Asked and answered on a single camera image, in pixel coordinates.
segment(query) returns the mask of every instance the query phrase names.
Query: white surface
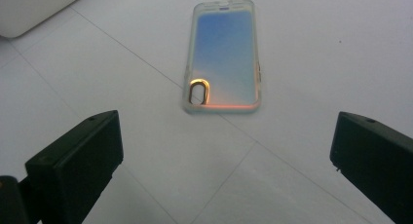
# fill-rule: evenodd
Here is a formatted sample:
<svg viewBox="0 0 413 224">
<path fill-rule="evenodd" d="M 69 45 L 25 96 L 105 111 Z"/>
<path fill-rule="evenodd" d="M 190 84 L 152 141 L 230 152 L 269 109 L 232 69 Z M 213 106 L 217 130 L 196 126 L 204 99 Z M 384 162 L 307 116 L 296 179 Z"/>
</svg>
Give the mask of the white surface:
<svg viewBox="0 0 413 224">
<path fill-rule="evenodd" d="M 0 0 L 0 35 L 17 37 L 75 0 Z"/>
<path fill-rule="evenodd" d="M 413 136 L 413 0 L 253 0 L 261 108 L 188 115 L 205 1 L 80 0 L 0 39 L 0 174 L 118 109 L 125 160 L 86 223 L 392 223 L 328 156 L 341 110 Z"/>
</svg>

